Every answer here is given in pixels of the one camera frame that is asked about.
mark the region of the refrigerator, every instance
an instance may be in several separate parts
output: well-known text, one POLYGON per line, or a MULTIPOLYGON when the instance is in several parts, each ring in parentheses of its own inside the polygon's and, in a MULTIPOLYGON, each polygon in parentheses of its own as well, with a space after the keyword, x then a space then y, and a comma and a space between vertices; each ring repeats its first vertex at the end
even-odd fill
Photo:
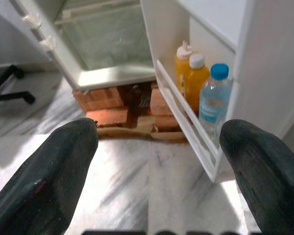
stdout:
POLYGON ((226 120, 283 138, 294 123, 294 0, 11 0, 73 89, 156 80, 212 182, 234 175, 176 86, 183 40, 226 63, 226 120))

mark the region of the mustard bottle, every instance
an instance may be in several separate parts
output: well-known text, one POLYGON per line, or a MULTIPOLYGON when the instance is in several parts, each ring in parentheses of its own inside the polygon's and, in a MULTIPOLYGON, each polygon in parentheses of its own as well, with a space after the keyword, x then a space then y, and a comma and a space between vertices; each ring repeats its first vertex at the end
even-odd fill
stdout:
POLYGON ((205 67, 202 54, 193 54, 190 57, 190 72, 185 77, 185 98, 196 115, 199 113, 200 89, 210 77, 210 72, 205 67))
POLYGON ((193 53, 192 47, 183 41, 182 46, 177 49, 175 55, 176 83, 179 91, 185 97, 185 79, 190 72, 190 56, 193 53))

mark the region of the plastic water bottle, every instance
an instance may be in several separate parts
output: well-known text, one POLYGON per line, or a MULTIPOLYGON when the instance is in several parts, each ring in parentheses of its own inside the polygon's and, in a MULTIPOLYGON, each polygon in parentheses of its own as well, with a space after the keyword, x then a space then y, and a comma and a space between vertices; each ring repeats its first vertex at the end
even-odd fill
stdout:
POLYGON ((225 118, 226 118, 226 109, 224 109, 223 111, 219 113, 216 124, 215 124, 213 142, 215 143, 216 146, 220 145, 220 132, 221 132, 222 125, 225 122, 225 118))
POLYGON ((231 81, 227 79, 229 67, 226 64, 213 65, 210 74, 200 91, 199 121, 213 138, 218 117, 226 111, 229 103, 231 81))

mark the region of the white marble floor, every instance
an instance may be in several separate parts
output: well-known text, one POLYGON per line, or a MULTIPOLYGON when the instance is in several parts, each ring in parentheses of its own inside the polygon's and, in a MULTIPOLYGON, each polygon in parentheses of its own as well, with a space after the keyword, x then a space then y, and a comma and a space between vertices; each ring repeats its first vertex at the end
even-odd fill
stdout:
MULTIPOLYGON (((32 74, 13 90, 37 102, 0 102, 0 190, 56 127, 84 116, 57 73, 32 74)), ((86 229, 247 234, 234 181, 213 185, 187 144, 100 141, 66 235, 86 229)))

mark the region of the red brick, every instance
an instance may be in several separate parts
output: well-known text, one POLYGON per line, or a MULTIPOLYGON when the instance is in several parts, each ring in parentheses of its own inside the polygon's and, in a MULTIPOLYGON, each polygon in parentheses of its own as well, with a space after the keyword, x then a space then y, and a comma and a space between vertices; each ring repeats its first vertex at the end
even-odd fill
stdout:
POLYGON ((151 92, 150 110, 154 116, 173 116, 159 89, 151 92))
POLYGON ((85 112, 90 111, 92 109, 88 103, 80 103, 79 102, 78 104, 80 105, 82 110, 84 110, 85 112))
POLYGON ((72 91, 72 94, 79 103, 92 101, 92 98, 89 95, 83 94, 80 91, 72 91))
POLYGON ((154 125, 158 132, 181 131, 179 124, 173 116, 156 116, 154 125))
POLYGON ((117 87, 110 87, 99 90, 92 90, 88 92, 89 96, 93 101, 110 99, 110 98, 119 98, 121 99, 120 93, 117 87))
POLYGON ((156 82, 156 81, 153 81, 152 83, 151 83, 151 89, 153 90, 153 89, 158 89, 158 83, 156 82))
POLYGON ((86 117, 98 121, 98 127, 128 127, 130 124, 128 107, 89 111, 86 117))
POLYGON ((124 106, 124 103, 119 98, 104 99, 98 101, 87 102, 90 110, 110 109, 124 106))

